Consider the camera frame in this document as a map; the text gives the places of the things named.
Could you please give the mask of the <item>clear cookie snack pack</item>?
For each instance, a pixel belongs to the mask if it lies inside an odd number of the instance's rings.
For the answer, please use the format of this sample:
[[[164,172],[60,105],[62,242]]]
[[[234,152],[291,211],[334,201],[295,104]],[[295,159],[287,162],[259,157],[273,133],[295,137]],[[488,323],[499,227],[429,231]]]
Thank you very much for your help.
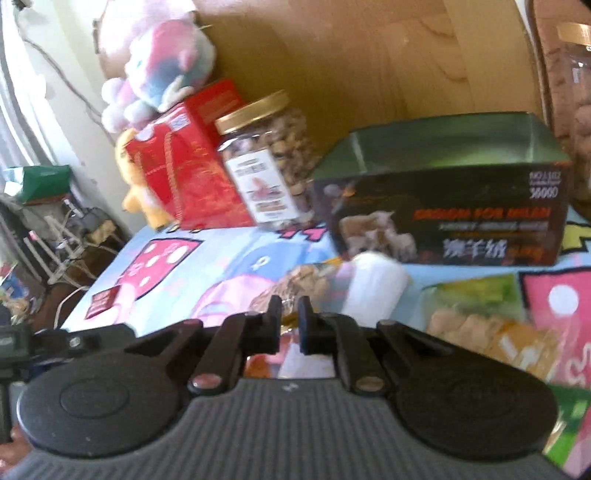
[[[322,302],[329,299],[332,280],[337,275],[339,267],[341,264],[335,262],[298,265],[257,295],[250,302],[249,310],[257,313],[266,312],[271,298],[280,297],[283,308],[281,326],[296,327],[298,300],[308,297],[311,306],[318,309]]]

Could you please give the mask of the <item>white wrapped snack roll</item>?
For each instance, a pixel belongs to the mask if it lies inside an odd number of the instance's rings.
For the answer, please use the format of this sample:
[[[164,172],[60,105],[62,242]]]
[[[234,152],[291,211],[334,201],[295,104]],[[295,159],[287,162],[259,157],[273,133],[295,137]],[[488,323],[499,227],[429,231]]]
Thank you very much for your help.
[[[403,264],[381,253],[363,252],[351,261],[353,276],[341,314],[360,326],[376,327],[388,320],[410,282]]]

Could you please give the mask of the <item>cartoon pig blue tablecloth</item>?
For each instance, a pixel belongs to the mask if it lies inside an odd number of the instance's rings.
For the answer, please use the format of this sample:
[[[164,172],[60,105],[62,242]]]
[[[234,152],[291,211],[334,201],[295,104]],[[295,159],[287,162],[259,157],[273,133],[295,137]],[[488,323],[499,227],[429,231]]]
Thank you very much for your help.
[[[337,253],[318,227],[284,234],[256,228],[204,230],[145,227],[112,260],[64,321],[70,332],[125,323],[143,336],[189,318],[216,325],[298,265],[330,262]],[[426,329],[422,291],[439,283],[504,274],[517,277],[526,311],[540,328],[567,334],[555,381],[590,385],[590,224],[569,211],[555,265],[458,267],[408,264],[410,282],[392,316]],[[120,286],[115,304],[86,319],[94,294]]]

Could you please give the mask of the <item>green yellow biscuit bag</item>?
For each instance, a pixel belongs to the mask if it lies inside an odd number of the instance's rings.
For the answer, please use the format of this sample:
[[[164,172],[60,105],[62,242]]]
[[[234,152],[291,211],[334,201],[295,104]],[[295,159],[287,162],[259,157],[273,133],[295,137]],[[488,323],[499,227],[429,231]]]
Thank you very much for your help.
[[[420,304],[428,334],[546,382],[554,377],[563,335],[535,326],[515,275],[429,286],[422,291]]]

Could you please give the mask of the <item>small red packet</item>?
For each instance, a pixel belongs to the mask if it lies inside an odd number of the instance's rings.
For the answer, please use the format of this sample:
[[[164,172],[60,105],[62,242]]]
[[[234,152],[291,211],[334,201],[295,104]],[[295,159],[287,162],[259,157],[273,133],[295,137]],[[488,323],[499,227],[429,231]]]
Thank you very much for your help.
[[[91,319],[109,310],[115,304],[119,291],[120,286],[115,285],[107,290],[94,294],[85,318]]]

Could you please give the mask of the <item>yellow plush toy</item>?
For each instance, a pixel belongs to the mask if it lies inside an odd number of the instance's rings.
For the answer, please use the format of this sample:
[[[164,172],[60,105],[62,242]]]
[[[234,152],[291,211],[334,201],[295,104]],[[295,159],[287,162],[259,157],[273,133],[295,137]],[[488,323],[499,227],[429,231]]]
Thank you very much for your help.
[[[128,213],[142,213],[147,224],[159,231],[173,223],[173,217],[161,208],[158,199],[153,195],[137,166],[127,153],[126,145],[134,137],[133,128],[123,131],[117,138],[114,148],[115,161],[122,180],[127,184],[128,191],[122,200],[122,208]]]

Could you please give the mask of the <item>nut jar gold lid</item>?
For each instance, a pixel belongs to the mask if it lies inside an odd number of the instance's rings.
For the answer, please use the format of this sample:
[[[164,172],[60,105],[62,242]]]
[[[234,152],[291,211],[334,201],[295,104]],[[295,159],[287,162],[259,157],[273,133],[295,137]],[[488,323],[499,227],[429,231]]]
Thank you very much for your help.
[[[315,223],[308,178],[320,162],[307,120],[283,90],[215,121],[218,152],[252,220],[267,230]]]

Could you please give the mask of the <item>open black green box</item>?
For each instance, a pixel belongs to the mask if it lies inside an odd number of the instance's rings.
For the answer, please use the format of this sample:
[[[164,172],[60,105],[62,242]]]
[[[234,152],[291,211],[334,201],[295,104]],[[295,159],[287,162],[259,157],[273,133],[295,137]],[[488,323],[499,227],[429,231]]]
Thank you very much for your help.
[[[548,266],[572,178],[571,160],[538,117],[475,113],[356,130],[318,164],[308,192],[342,255]]]

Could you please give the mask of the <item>bright green snack bag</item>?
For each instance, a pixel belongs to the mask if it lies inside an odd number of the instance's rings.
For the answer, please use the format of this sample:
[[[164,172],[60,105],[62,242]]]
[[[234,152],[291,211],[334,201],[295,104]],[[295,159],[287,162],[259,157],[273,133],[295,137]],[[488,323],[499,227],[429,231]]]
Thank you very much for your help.
[[[590,466],[590,391],[551,384],[559,417],[544,454],[572,476]]]

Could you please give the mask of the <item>green box on shelf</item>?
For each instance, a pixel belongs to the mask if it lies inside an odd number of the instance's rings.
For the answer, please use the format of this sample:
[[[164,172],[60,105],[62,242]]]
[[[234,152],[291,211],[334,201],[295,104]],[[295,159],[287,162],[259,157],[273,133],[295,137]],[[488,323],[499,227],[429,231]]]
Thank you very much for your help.
[[[4,193],[21,204],[60,198],[70,192],[68,165],[10,167],[3,171]]]

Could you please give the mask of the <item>wooden board panel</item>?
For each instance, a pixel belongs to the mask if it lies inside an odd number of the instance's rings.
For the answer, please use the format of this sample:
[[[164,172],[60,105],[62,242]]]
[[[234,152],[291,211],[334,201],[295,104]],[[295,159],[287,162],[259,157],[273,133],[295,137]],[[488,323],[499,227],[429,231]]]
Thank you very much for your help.
[[[217,67],[255,101],[278,90],[318,149],[393,120],[543,104],[513,1],[200,1]]]

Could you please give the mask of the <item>pink blue plush toy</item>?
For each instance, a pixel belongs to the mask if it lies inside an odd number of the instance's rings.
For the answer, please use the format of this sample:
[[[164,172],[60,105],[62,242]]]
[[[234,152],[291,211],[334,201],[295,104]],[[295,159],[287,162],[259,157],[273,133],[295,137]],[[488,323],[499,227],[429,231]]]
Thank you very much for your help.
[[[105,82],[101,122],[140,130],[207,83],[216,49],[193,1],[106,1],[93,21]]]

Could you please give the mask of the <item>brown cushioned chair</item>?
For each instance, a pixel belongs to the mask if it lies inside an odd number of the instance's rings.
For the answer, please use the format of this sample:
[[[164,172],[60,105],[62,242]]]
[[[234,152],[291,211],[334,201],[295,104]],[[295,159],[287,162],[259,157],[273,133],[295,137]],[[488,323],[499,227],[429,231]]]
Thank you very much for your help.
[[[590,24],[590,10],[576,0],[533,0],[526,1],[525,6],[540,69],[545,120],[569,152],[574,115],[572,76],[557,25],[564,22]]]

